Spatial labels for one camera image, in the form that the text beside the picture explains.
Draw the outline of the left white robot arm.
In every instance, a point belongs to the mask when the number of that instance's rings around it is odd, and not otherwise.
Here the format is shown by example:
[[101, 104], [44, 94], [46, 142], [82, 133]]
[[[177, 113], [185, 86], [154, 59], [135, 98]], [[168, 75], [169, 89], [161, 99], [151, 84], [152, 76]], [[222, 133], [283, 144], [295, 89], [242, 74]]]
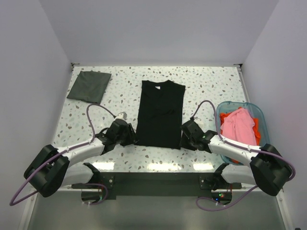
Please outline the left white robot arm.
[[115, 119], [109, 128], [89, 141], [65, 148], [55, 148], [51, 144], [44, 146], [24, 172], [24, 178], [43, 197], [71, 184], [94, 188], [102, 179], [98, 169], [86, 160], [112, 151], [117, 144], [127, 146], [135, 141], [132, 125]]

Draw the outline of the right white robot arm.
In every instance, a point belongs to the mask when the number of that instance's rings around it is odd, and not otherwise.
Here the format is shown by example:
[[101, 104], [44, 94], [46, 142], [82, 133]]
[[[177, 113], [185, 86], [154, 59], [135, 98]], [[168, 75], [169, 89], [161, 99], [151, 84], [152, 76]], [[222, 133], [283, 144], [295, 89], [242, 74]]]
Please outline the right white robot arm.
[[191, 147], [223, 155], [240, 163], [224, 163], [215, 171], [213, 181], [219, 188], [232, 183], [251, 184], [268, 195], [276, 196], [295, 175], [290, 163], [270, 144], [264, 147], [242, 144], [212, 130], [204, 132], [194, 120], [185, 122], [181, 129]]

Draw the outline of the black t shirt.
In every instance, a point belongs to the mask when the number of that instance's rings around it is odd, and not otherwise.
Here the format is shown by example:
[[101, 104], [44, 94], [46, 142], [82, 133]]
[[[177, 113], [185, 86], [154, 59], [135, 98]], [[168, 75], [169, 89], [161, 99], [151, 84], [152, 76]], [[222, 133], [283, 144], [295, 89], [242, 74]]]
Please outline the black t shirt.
[[180, 149], [185, 86], [142, 81], [136, 145]]

